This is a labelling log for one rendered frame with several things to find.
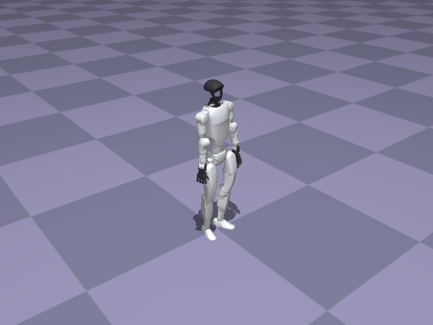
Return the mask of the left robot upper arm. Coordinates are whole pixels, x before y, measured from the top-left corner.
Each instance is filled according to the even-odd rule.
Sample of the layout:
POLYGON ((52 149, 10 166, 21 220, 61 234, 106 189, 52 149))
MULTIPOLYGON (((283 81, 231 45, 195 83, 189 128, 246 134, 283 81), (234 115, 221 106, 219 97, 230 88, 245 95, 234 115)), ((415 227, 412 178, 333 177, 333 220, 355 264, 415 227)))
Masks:
POLYGON ((229 132, 233 133, 237 129, 237 123, 233 122, 234 104, 227 100, 224 100, 224 102, 226 102, 229 107, 229 132))

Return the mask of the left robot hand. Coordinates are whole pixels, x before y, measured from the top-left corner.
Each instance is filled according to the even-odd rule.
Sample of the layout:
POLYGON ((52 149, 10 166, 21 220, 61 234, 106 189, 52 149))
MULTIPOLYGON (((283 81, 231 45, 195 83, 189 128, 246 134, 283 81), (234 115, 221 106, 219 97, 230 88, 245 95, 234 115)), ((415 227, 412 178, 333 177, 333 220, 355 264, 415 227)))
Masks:
POLYGON ((242 158, 241 158, 241 156, 240 156, 240 154, 239 154, 239 151, 240 151, 240 147, 239 146, 237 146, 237 151, 235 151, 235 150, 232 150, 232 152, 233 153, 235 153, 235 156, 236 156, 236 161, 237 161, 237 168, 239 167, 239 165, 240 164, 242 164, 242 158))

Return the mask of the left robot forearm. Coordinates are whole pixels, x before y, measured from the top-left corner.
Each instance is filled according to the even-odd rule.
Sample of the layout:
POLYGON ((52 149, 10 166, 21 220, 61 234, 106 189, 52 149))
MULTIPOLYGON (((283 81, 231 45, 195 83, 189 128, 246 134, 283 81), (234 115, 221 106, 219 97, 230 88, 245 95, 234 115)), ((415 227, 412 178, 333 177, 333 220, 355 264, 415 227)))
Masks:
POLYGON ((229 132, 229 136, 231 140, 231 149, 237 151, 237 146, 240 146, 237 137, 237 129, 233 133, 229 132))

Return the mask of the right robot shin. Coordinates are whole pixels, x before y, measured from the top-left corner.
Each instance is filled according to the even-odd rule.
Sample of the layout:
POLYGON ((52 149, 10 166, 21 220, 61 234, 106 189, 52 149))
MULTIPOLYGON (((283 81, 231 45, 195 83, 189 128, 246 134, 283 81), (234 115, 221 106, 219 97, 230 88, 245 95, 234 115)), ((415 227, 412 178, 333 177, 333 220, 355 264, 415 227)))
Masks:
POLYGON ((210 228, 210 220, 212 218, 212 212, 213 212, 213 204, 212 202, 209 202, 208 205, 205 201, 205 195, 201 196, 201 210, 202 210, 202 216, 204 219, 204 229, 206 230, 206 226, 209 229, 210 228))

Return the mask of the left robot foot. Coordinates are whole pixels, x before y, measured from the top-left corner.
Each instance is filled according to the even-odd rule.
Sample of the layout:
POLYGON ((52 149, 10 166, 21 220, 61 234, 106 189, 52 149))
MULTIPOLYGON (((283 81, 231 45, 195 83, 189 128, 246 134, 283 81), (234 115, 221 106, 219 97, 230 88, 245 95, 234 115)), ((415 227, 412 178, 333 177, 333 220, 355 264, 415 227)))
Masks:
POLYGON ((233 230, 233 229, 235 229, 235 226, 234 226, 233 224, 229 223, 228 221, 226 221, 225 219, 222 220, 222 221, 218 221, 217 219, 218 219, 218 217, 215 217, 215 218, 212 220, 212 224, 213 224, 213 225, 217 225, 217 226, 220 226, 220 227, 225 228, 225 229, 228 229, 228 230, 233 230))

